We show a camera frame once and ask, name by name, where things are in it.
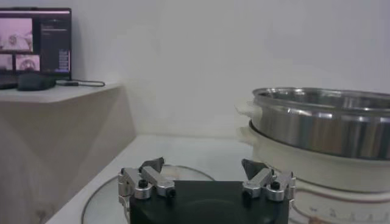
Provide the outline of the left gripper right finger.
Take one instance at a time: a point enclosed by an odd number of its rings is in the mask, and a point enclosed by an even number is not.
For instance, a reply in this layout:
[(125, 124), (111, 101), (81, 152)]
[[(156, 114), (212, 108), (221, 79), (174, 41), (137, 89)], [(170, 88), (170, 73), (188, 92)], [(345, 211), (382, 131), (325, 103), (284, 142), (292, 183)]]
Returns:
[(296, 177), (291, 171), (276, 172), (265, 163), (242, 159), (241, 165), (247, 176), (243, 192), (250, 198), (264, 195), (270, 201), (294, 200)]

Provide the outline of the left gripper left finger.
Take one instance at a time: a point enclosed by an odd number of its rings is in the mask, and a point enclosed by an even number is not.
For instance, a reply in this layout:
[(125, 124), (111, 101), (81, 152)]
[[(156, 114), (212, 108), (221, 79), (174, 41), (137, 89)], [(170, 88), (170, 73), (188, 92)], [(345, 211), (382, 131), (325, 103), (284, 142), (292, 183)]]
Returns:
[(159, 157), (142, 163), (139, 168), (122, 168), (118, 174), (118, 200), (124, 208), (130, 207), (130, 199), (148, 200), (153, 191), (158, 196), (176, 196), (176, 186), (172, 180), (161, 174), (165, 159)]

